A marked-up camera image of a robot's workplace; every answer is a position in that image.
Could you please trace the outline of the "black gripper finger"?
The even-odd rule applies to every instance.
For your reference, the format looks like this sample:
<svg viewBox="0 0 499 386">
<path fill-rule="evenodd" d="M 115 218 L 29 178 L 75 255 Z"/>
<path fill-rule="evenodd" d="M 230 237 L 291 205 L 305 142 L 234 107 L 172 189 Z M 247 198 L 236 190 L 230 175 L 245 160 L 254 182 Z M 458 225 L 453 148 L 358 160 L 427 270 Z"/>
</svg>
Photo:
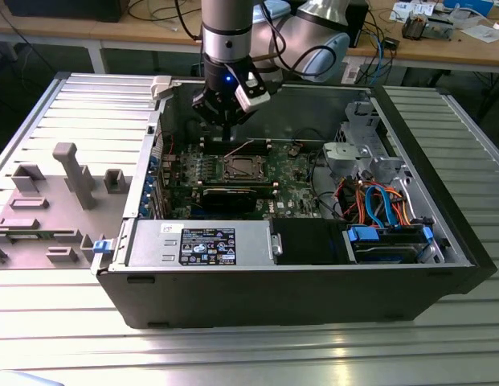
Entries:
<svg viewBox="0 0 499 386">
<path fill-rule="evenodd" d="M 221 92 L 204 88 L 192 99 L 192 107 L 207 123 L 222 128 L 222 140 L 229 140 L 229 107 Z"/>
<path fill-rule="evenodd" d="M 234 126 L 242 125 L 254 114 L 255 111 L 245 112 L 236 99 L 231 99 L 227 111 L 227 140 L 231 140 L 231 131 Z"/>
</svg>

